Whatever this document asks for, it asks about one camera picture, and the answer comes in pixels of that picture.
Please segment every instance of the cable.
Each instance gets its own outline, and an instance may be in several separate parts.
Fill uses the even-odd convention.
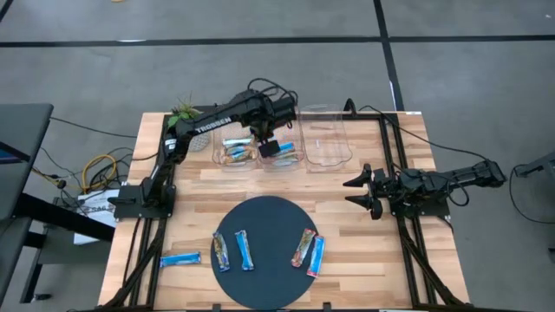
[[[459,207],[464,207],[464,206],[468,205],[468,203],[470,203],[470,196],[468,195],[468,191],[467,191],[467,189],[459,182],[459,180],[457,180],[457,175],[454,175],[453,177],[445,177],[445,176],[443,176],[443,175],[441,175],[441,174],[439,174],[439,173],[434,173],[434,172],[427,172],[426,174],[427,174],[427,175],[432,175],[432,176],[435,176],[435,177],[444,178],[444,179],[446,180],[446,181],[445,181],[445,185],[442,186],[441,189],[440,189],[439,191],[437,191],[437,192],[441,192],[441,190],[442,190],[443,188],[446,188],[445,192],[447,193],[447,197],[449,198],[449,200],[451,201],[451,203],[453,203],[453,205],[458,205]],[[460,188],[460,190],[465,194],[465,198],[466,198],[466,199],[465,199],[465,202],[464,202],[464,203],[461,204],[461,203],[458,203],[458,202],[454,201],[453,196],[451,196],[451,192],[450,192],[451,184],[450,184],[449,182],[455,183],[455,184]]]
[[[48,156],[48,158],[50,159],[50,161],[51,161],[55,166],[57,166],[57,167],[60,168],[60,169],[63,169],[63,170],[65,170],[65,171],[70,172],[69,175],[63,176],[63,177],[58,177],[57,179],[65,179],[65,178],[69,178],[69,177],[72,177],[72,176],[75,177],[75,175],[77,175],[77,174],[83,172],[82,169],[81,169],[80,171],[78,171],[78,172],[71,172],[69,169],[63,168],[63,167],[59,166],[59,165],[52,159],[52,157],[50,157],[50,155],[49,155],[49,153],[46,151],[46,149],[44,149],[43,147],[41,147],[41,149],[46,153],[46,155]],[[117,152],[117,151],[123,150],[123,149],[127,149],[127,150],[129,150],[129,151],[131,151],[131,152],[134,151],[134,149],[131,148],[131,147],[122,146],[122,147],[117,147],[117,148],[111,150],[110,152],[108,152],[108,153],[106,153],[106,154],[107,154],[107,155],[111,155],[111,154],[113,154],[113,153],[115,153],[115,152]],[[132,154],[126,154],[126,155],[123,156],[122,158],[126,158],[127,156],[130,156],[130,155],[132,155]],[[91,166],[89,166],[89,169],[92,168],[92,167],[94,167],[94,166],[96,166],[96,165],[98,165],[101,161],[102,161],[102,159],[98,159],[95,163],[93,163],[93,164],[91,164]]]
[[[117,164],[116,164],[116,160],[115,160],[114,157],[112,157],[111,155],[108,155],[108,154],[98,155],[98,156],[94,157],[93,159],[91,159],[91,160],[85,165],[85,167],[83,168],[83,171],[82,171],[82,182],[83,182],[82,188],[83,188],[83,193],[85,193],[85,194],[87,194],[88,189],[97,187],[98,185],[101,185],[101,183],[100,183],[100,184],[96,184],[96,185],[87,185],[87,180],[86,180],[86,178],[87,178],[87,171],[88,171],[89,167],[90,167],[95,161],[100,160],[100,159],[110,159],[110,160],[112,160],[112,172],[108,175],[108,179],[111,179],[111,178],[115,175],[115,171],[116,171]]]
[[[478,153],[471,152],[471,151],[467,151],[467,150],[463,150],[463,149],[459,149],[459,148],[452,148],[452,147],[448,147],[448,146],[443,146],[443,145],[440,145],[440,144],[436,144],[436,143],[434,143],[434,142],[431,142],[431,141],[429,141],[429,140],[426,140],[426,139],[422,138],[421,136],[419,136],[419,135],[417,135],[417,134],[414,134],[414,133],[410,132],[409,130],[407,130],[407,129],[401,127],[401,126],[399,126],[396,122],[394,122],[393,120],[391,120],[386,114],[382,113],[382,111],[380,111],[380,110],[377,109],[377,108],[372,107],[371,105],[366,105],[366,106],[364,106],[364,107],[361,107],[358,111],[360,112],[360,111],[362,111],[362,110],[363,110],[364,108],[366,108],[366,107],[369,107],[370,109],[374,110],[375,112],[381,114],[381,115],[382,115],[385,119],[387,119],[387,120],[389,121],[389,123],[390,123],[391,125],[393,125],[394,127],[399,128],[399,129],[402,130],[403,132],[408,133],[408,134],[414,136],[416,139],[422,140],[422,141],[428,143],[428,144],[431,145],[431,146],[443,148],[443,149],[446,149],[446,150],[452,151],[452,152],[458,152],[458,153],[465,153],[465,154],[473,155],[473,156],[479,157],[479,158],[481,158],[481,159],[483,159],[483,160],[485,160],[485,161],[489,161],[488,158],[486,158],[485,156],[480,155],[480,154],[478,154]]]
[[[135,227],[133,228],[133,235],[131,236],[131,246],[129,246],[129,253],[127,254],[127,262],[125,263],[125,270],[123,271],[123,283],[122,286],[125,285],[125,281],[127,280],[127,272],[129,271],[129,263],[131,262],[131,254],[133,254],[133,247],[135,246],[135,238],[137,237],[137,230],[139,230],[139,223],[140,218],[137,218],[137,222],[135,222]]]
[[[129,167],[129,164],[128,164],[127,162],[123,161],[123,159],[124,159],[126,156],[123,156],[121,159],[116,160],[115,163],[116,163],[116,164],[122,163],[122,164],[126,165],[127,167]],[[106,172],[107,170],[109,170],[109,169],[112,167],[112,165],[113,165],[113,164],[108,164],[108,165],[104,166],[101,170],[99,170],[97,173],[95,173],[95,175],[93,176],[93,178],[91,178],[91,180],[90,180],[88,183],[89,183],[90,185],[94,185],[94,186],[91,188],[92,191],[95,191],[95,189],[96,189],[98,186],[100,186],[100,185],[104,185],[104,186],[105,186],[105,189],[109,189],[109,188],[110,188],[110,187],[109,187],[110,184],[113,183],[113,182],[115,182],[115,181],[117,181],[118,184],[121,185],[120,178],[122,178],[122,177],[124,177],[124,176],[126,177],[127,175],[120,175],[120,173],[119,173],[117,167],[115,168],[115,177],[114,177],[114,178],[110,179],[109,177],[106,177],[106,175],[105,175],[105,172]]]
[[[91,195],[91,196],[87,197],[86,199],[80,199],[80,201],[81,201],[81,200],[85,201],[85,200],[87,200],[87,199],[91,199],[91,198],[97,197],[97,196],[99,196],[99,195],[102,195],[102,194],[103,194],[104,192],[106,192],[107,190],[108,190],[108,189],[102,190],[101,192],[98,192],[98,193],[96,193],[95,195]]]
[[[64,188],[64,187],[66,187],[66,186],[69,186],[69,187],[75,188],[75,189],[77,189],[77,190],[79,190],[79,191],[82,190],[81,187],[79,187],[79,186],[77,186],[77,185],[70,185],[70,184],[67,184],[67,183],[65,183],[65,181],[63,182],[63,183],[64,183],[64,184],[63,184],[63,183],[62,183],[63,180],[59,179],[59,177],[58,177],[58,178],[53,178],[55,175],[50,175],[50,176],[49,176],[49,175],[46,175],[46,174],[42,173],[40,170],[38,170],[38,169],[35,168],[35,167],[31,168],[31,171],[32,171],[33,173],[37,174],[39,177],[46,179],[48,182],[52,183],[52,184],[53,184],[55,187],[57,187],[57,188]]]
[[[113,135],[113,136],[121,137],[121,138],[137,139],[136,135],[125,135],[125,134],[118,134],[118,133],[110,133],[110,132],[106,132],[106,131],[102,131],[102,130],[96,130],[96,129],[93,129],[91,127],[81,126],[81,125],[78,125],[74,122],[67,121],[67,120],[62,120],[62,119],[59,119],[59,118],[56,118],[56,117],[50,117],[50,119],[66,123],[66,124],[71,125],[71,126],[87,129],[89,131],[93,131],[93,132],[96,132],[96,133],[102,133],[102,134],[106,134],[106,135]]]
[[[148,156],[148,157],[145,157],[145,158],[141,158],[141,159],[131,159],[131,160],[147,160],[147,159],[151,159],[152,157],[156,157],[156,156],[158,156],[158,152],[156,152],[156,153],[154,153],[154,154],[152,154],[152,155],[150,155],[150,156]]]
[[[257,91],[255,94],[249,95],[249,96],[245,97],[244,99],[241,99],[239,102],[237,102],[235,104],[245,103],[248,100],[254,99],[255,97],[260,96],[260,94],[263,94],[264,92],[267,92],[267,91],[272,90],[274,88],[276,88],[276,86],[268,87],[268,88],[262,89],[260,91]],[[220,107],[222,107],[222,110],[216,111],[215,113],[221,113],[221,112],[225,111],[226,109],[229,109],[229,107],[226,107],[226,106],[227,106],[227,104],[224,104],[224,105],[220,106]],[[185,122],[186,124],[194,125],[196,122],[200,122],[200,121],[203,121],[203,120],[208,120],[208,119],[211,119],[211,118],[214,118],[214,116],[213,115],[208,115],[208,116],[203,117],[203,115],[201,115],[200,117],[198,117],[195,120],[184,120],[184,119],[181,119],[181,120],[183,122]]]
[[[64,168],[64,167],[58,165],[58,164],[54,161],[54,159],[52,159],[52,157],[51,157],[50,154],[46,151],[46,149],[44,149],[44,147],[41,147],[41,150],[46,154],[46,157],[48,157],[48,158],[50,159],[50,161],[52,162],[52,164],[54,164],[55,166],[57,166],[58,168],[60,168],[60,169],[62,169],[62,170],[65,170],[65,171],[69,172],[69,175],[72,176],[72,177],[75,179],[75,181],[77,181],[77,184],[78,184],[79,187],[82,189],[81,182],[79,182],[79,179],[75,176],[77,173],[72,172],[72,171],[69,170],[68,168]]]
[[[540,221],[540,220],[529,218],[517,206],[516,202],[514,201],[514,196],[513,196],[513,175],[516,173],[517,168],[520,167],[520,166],[524,166],[524,165],[514,166],[513,169],[511,170],[511,175],[509,176],[509,196],[511,197],[511,202],[513,202],[514,209],[520,214],[520,216],[522,216],[523,218],[525,218],[528,221],[538,223],[538,224],[555,224],[555,221],[554,222],[548,222],[548,221]]]
[[[447,216],[437,216],[437,218],[447,224],[447,226],[451,228],[451,232],[454,232],[453,225],[447,220]]]
[[[65,194],[68,198],[71,198],[71,200],[73,200],[73,202],[75,203],[75,206],[72,206],[70,203],[68,203],[64,198],[63,198],[63,194]],[[81,204],[76,201],[71,195],[69,195],[68,192],[66,192],[65,190],[61,189],[60,190],[60,199],[62,200],[62,202],[69,208],[76,208],[79,209],[83,216],[88,217],[87,213],[82,209]]]
[[[274,86],[274,87],[272,87],[272,88],[271,88],[270,90],[268,90],[268,91],[272,91],[272,89],[275,90],[275,91],[274,91],[273,93],[270,93],[270,94],[267,94],[267,95],[268,95],[268,96],[278,95],[279,90],[280,90],[279,87]]]
[[[291,99],[295,100],[295,104],[298,104],[298,93],[295,91],[290,91],[284,87],[282,87],[281,85],[279,85],[278,83],[271,81],[270,79],[266,79],[266,78],[254,78],[251,81],[249,81],[249,83],[247,84],[246,88],[247,89],[251,89],[251,84],[256,82],[256,81],[264,81],[264,82],[268,82],[271,85],[273,85],[272,88],[280,88],[282,91],[284,91],[284,94],[282,94],[282,96],[279,98],[280,100],[284,97],[285,94],[289,95],[291,97]]]

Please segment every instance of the black metal frame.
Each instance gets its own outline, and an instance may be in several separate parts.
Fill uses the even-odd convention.
[[[29,217],[45,224],[60,226],[68,231],[111,242],[114,228],[73,211],[22,193],[17,200],[13,218]]]
[[[33,262],[31,263],[31,268],[27,279],[25,280],[25,285],[23,286],[23,292],[20,303],[30,303],[33,301],[35,295],[36,284],[38,283],[38,277],[41,275],[42,264],[39,263],[41,257],[42,246],[46,240],[47,229],[42,230],[42,234],[35,232],[27,232],[27,237],[25,238],[25,246],[36,248],[35,256],[33,257]]]
[[[392,120],[393,122],[398,124],[398,115],[393,114],[359,114],[356,111],[356,106],[353,101],[350,99],[347,100],[347,103],[344,107],[343,114],[344,120],[375,120],[378,122],[380,126],[380,133],[382,136],[382,143],[383,143],[383,151],[386,160],[386,167],[388,169],[389,174],[394,174],[395,172],[395,165],[393,161],[393,153],[390,146],[389,141],[389,132],[388,132],[388,120]],[[318,120],[322,116],[317,114],[306,114],[304,115],[304,120]],[[405,153],[404,145],[402,143],[402,135],[401,131],[398,127],[392,126],[393,136],[395,139],[395,147],[399,156],[399,166],[401,168],[408,168],[408,161],[407,156]],[[447,202],[444,203],[446,206],[444,209],[448,211]],[[399,238],[401,240],[402,245],[402,255],[403,255],[403,262],[405,266],[405,271],[407,274],[407,283],[408,283],[408,291],[410,294],[410,300],[412,304],[412,309],[415,310],[426,310],[426,311],[484,311],[484,312],[494,312],[494,311],[509,311],[509,310],[502,310],[502,309],[482,309],[482,308],[475,308],[473,305],[464,303],[461,300],[457,299],[451,291],[448,289],[445,284],[441,281],[441,279],[435,274],[434,269],[428,263],[428,256],[426,253],[426,245],[424,243],[424,236],[422,233],[421,223],[418,215],[413,216],[410,220],[413,224],[414,236],[415,241],[410,237],[408,233],[408,228],[406,224],[406,219],[402,213],[402,208],[397,207],[395,205],[391,205],[391,213],[396,218],[397,227],[399,230]],[[148,240],[150,238],[150,230],[152,219],[147,218],[146,223],[143,227],[143,232],[140,239],[140,247],[139,247],[139,254],[137,256],[137,262],[139,262],[145,254],[147,249]],[[167,219],[162,218],[159,222],[159,228],[166,231]],[[137,305],[137,298],[139,296],[139,289],[140,289],[140,281],[134,285],[134,289],[132,290],[131,299],[130,299],[130,306],[128,307],[116,307],[106,309],[106,311],[154,311],[154,298],[156,295],[156,288],[158,282],[158,275],[160,271],[160,256],[161,256],[161,249],[162,245],[158,250],[156,250],[153,256],[153,266],[151,270],[150,276],[150,283],[148,285],[147,291],[147,302],[146,305]],[[416,284],[416,275],[415,275],[415,268],[413,265],[414,259],[419,266],[421,267],[423,278],[424,278],[424,285],[426,289],[426,294],[428,297],[428,303],[422,303],[420,301],[420,297],[418,295],[418,286]],[[437,299],[435,297],[435,292],[437,292],[443,302],[446,305],[439,305],[437,304]],[[331,305],[326,302],[323,305],[323,309],[297,309],[296,311],[377,311],[378,309],[332,309]],[[195,312],[209,312],[209,311],[222,311],[219,304],[214,304],[212,309],[189,309],[189,311]]]
[[[546,156],[528,164],[516,166],[514,173],[519,178],[526,178],[532,172],[544,170],[552,179],[555,179],[555,152],[548,153]]]

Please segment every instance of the clear plastic container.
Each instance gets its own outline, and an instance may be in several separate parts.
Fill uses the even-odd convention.
[[[284,149],[281,154],[262,158],[258,161],[266,172],[284,172],[297,170],[304,159],[303,132],[298,121],[291,122],[291,127],[279,127],[274,130],[274,140]]]
[[[339,105],[303,107],[299,120],[308,172],[339,170],[353,157]]]
[[[222,168],[224,171],[240,172],[249,171],[257,167],[258,148],[256,147],[255,140],[248,127],[241,127],[238,122],[220,127],[214,132],[214,148],[212,152],[212,161]],[[251,143],[247,148],[251,156],[244,159],[233,159],[230,155],[229,148],[224,146],[224,142],[228,140],[241,140],[252,138]]]

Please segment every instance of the blue wrapped snack bar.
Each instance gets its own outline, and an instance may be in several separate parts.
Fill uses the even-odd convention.
[[[216,251],[216,257],[218,258],[219,271],[225,272],[229,270],[229,257],[227,256],[224,237],[218,231],[212,236],[214,237],[214,251]]]
[[[239,250],[241,250],[241,255],[243,256],[243,264],[241,268],[243,270],[254,270],[254,263],[251,258],[251,251],[249,250],[249,242],[246,239],[246,231],[241,230],[235,233],[237,238],[237,244],[239,245]]]
[[[279,146],[279,152],[272,155],[274,157],[281,156],[287,153],[295,152],[295,146],[292,142],[283,143]]]
[[[326,245],[325,239],[321,236],[314,237],[314,249],[312,250],[312,259],[310,260],[309,270],[307,275],[318,277],[320,268],[322,267],[323,248]]]
[[[200,263],[200,252],[192,252],[183,255],[167,256],[160,258],[160,267],[170,265],[197,264]]]
[[[228,139],[222,140],[222,145],[225,148],[235,147],[235,146],[249,146],[252,144],[252,137],[245,139]]]

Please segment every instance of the wooden tabletop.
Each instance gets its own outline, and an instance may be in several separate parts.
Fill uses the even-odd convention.
[[[134,158],[156,153],[162,120],[163,113],[143,114]],[[399,113],[399,121],[402,127],[427,138],[420,114]],[[212,233],[233,207],[248,198],[262,195],[276,195],[298,204],[308,212],[318,231],[326,238],[320,277],[288,308],[321,309],[323,302],[331,302],[334,309],[409,308],[401,242],[396,221],[387,213],[387,201],[382,201],[385,210],[382,218],[372,220],[361,206],[343,199],[347,195],[364,193],[361,188],[342,186],[344,181],[361,172],[364,163],[370,163],[373,168],[385,167],[378,122],[345,121],[344,125],[353,157],[337,172],[311,173],[303,167],[294,172],[264,172],[262,169],[222,172],[212,162],[212,144],[201,152],[187,154],[175,173],[178,196],[173,216],[167,223],[163,254],[200,251],[202,264],[161,269],[155,309],[211,309],[213,303],[221,303],[223,309],[244,309],[224,293],[212,273]],[[427,143],[405,133],[402,138],[409,166],[434,169],[434,159]],[[391,129],[389,139],[394,151]],[[129,183],[138,185],[151,173],[153,163],[153,159],[134,161]],[[430,264],[453,293],[467,302],[467,290],[451,230],[435,217],[423,217],[421,223]],[[111,299],[121,286],[134,224],[134,219],[117,224],[99,304]],[[139,241],[140,235],[137,235],[129,272],[134,267]],[[417,264],[415,272],[419,277],[421,301],[426,302]],[[147,268],[139,303],[146,301],[149,275],[150,269]]]

